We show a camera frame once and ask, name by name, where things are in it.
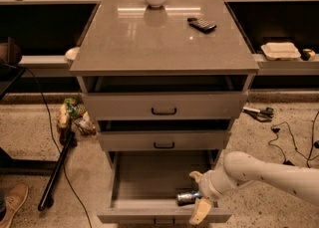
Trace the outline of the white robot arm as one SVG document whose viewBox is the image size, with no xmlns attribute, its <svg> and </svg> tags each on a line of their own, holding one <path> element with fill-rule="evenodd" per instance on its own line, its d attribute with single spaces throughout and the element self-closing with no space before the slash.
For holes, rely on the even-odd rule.
<svg viewBox="0 0 319 228">
<path fill-rule="evenodd" d="M 210 212 L 212 203 L 223 193 L 241 189 L 260 181 L 319 206 L 319 170 L 259 160 L 245 152 L 230 152 L 223 164 L 205 173 L 189 174 L 198 184 L 200 199 L 195 200 L 191 225 L 200 224 Z"/>
</svg>

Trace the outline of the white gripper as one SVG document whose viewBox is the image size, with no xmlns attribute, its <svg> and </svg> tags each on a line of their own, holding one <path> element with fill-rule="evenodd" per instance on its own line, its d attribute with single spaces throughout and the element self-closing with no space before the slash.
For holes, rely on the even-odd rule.
<svg viewBox="0 0 319 228">
<path fill-rule="evenodd" d="M 209 170 L 204 174 L 199 171 L 192 171 L 189 176 L 198 184 L 199 191 L 203 197 L 195 200 L 194 211 L 189 218 L 191 225 L 198 225 L 211 210 L 211 201 L 218 200 L 224 192 L 230 190 L 233 181 L 223 168 Z"/>
</svg>

